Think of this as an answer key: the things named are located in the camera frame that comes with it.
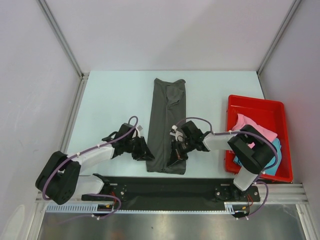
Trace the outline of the dark grey t shirt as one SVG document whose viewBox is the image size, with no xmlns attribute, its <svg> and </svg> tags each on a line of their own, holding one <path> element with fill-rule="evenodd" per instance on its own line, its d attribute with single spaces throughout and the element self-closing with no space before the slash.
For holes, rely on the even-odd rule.
<svg viewBox="0 0 320 240">
<path fill-rule="evenodd" d="M 147 146 L 154 159 L 146 162 L 148 172 L 184 175 L 186 162 L 168 166 L 171 154 L 170 130 L 186 118 L 186 81 L 154 80 L 152 106 L 147 135 Z"/>
</svg>

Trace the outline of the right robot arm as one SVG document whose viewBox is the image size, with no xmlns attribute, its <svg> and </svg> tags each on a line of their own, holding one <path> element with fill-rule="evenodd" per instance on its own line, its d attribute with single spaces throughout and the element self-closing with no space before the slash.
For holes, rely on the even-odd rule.
<svg viewBox="0 0 320 240">
<path fill-rule="evenodd" d="M 278 151 L 272 142 L 249 124 L 236 131 L 213 132 L 211 128 L 202 132 L 193 121 L 187 121 L 180 127 L 173 125 L 169 133 L 172 136 L 169 166 L 186 161 L 188 153 L 194 150 L 232 151 L 241 164 L 230 188 L 231 196 L 237 201 L 247 197 L 248 188 L 279 161 Z"/>
</svg>

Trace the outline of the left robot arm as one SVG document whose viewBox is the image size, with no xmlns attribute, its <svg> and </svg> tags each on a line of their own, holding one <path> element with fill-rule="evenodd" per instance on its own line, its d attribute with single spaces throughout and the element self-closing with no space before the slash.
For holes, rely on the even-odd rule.
<svg viewBox="0 0 320 240">
<path fill-rule="evenodd" d="M 54 152 L 36 179 L 35 187 L 43 193 L 45 200 L 58 205 L 65 204 L 74 195 L 80 195 L 85 201 L 105 200 L 112 191 L 110 181 L 98 173 L 85 177 L 81 177 L 81 173 L 124 153 L 136 161 L 155 158 L 141 135 L 141 127 L 123 123 L 118 131 L 102 138 L 101 143 L 72 156 Z"/>
</svg>

